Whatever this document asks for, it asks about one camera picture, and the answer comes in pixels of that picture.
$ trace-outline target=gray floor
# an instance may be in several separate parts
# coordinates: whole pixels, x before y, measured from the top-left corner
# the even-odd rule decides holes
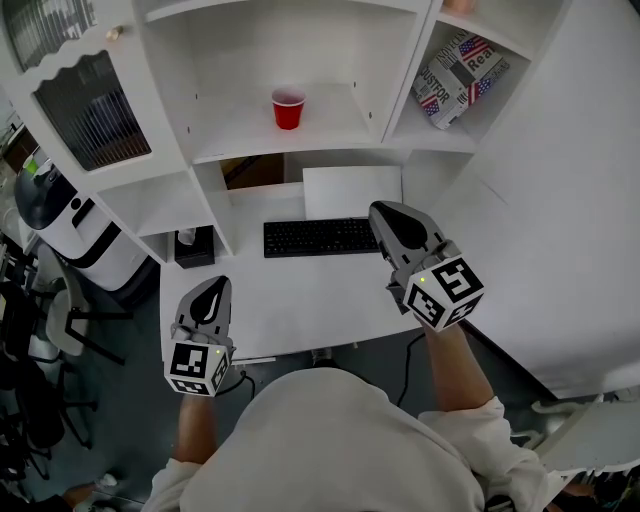
[[[98,294],[99,310],[116,310],[117,306]],[[112,501],[118,510],[139,510],[148,497],[151,478],[166,463],[176,430],[181,395],[174,393],[163,378],[160,359],[158,294],[152,295],[135,311],[129,322],[93,323],[91,335],[113,352],[126,357],[120,367],[91,351],[79,358],[68,358],[76,375],[67,379],[68,397],[97,400],[97,412],[72,412],[79,429],[89,435],[93,449],[79,446],[69,434],[53,448],[53,460],[42,461],[51,474],[43,481],[33,469],[28,470],[25,488],[36,499],[44,499],[66,488],[92,480],[106,471],[121,478],[114,491],[122,500]],[[387,392],[395,402],[404,378],[407,343],[418,333],[370,340],[357,347],[334,349],[336,361],[345,369],[362,375]],[[528,428],[532,414],[528,406],[540,399],[537,390],[511,367],[478,341],[472,348],[494,390],[507,407],[507,417],[516,429]],[[309,354],[293,354],[275,363],[250,365],[244,369],[257,383],[259,393],[266,385],[291,371],[309,367]],[[57,374],[49,365],[48,373]],[[238,368],[229,371],[225,387],[239,378]],[[423,343],[414,345],[409,390],[403,408],[410,414],[435,409],[430,383],[431,371]],[[250,385],[243,383],[228,395],[216,398],[220,439],[233,430],[235,422],[250,398]],[[0,402],[15,411],[13,396],[0,395]],[[96,499],[105,498],[96,495]]]

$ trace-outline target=glass cabinet door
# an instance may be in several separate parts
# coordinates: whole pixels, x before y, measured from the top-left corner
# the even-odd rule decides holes
[[[56,165],[94,190],[188,167],[135,1],[0,1],[0,80]]]
[[[92,0],[4,0],[2,10],[22,71],[96,25]]]

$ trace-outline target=white robot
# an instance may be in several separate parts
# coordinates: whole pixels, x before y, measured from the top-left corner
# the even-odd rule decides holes
[[[215,396],[235,350],[229,334],[231,281],[225,276],[187,293],[171,326],[171,354],[164,375],[179,393]]]
[[[369,222],[394,269],[387,289],[402,314],[413,311],[439,331],[474,310],[484,293],[482,283],[428,215],[376,201]],[[164,368],[175,391],[215,396],[235,350],[228,337],[230,322],[231,282],[225,276],[201,283],[182,298]]]
[[[376,201],[369,223],[394,269],[387,290],[402,314],[411,310],[436,331],[471,314],[484,287],[431,217],[401,203]]]

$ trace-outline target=sleeve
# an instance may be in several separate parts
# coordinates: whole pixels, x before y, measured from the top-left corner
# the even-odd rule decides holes
[[[179,512],[180,497],[200,467],[200,464],[169,459],[167,467],[153,477],[151,496],[142,512]]]
[[[511,442],[504,406],[493,398],[478,409],[426,412],[418,419],[453,445],[486,482],[486,498],[509,496],[518,512],[547,505],[547,472],[531,450]]]

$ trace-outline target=small black box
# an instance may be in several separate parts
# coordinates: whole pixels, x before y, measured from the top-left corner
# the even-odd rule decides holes
[[[196,240],[193,245],[184,245],[178,240],[178,232],[174,233],[175,260],[182,268],[204,267],[213,265],[213,226],[196,228]]]

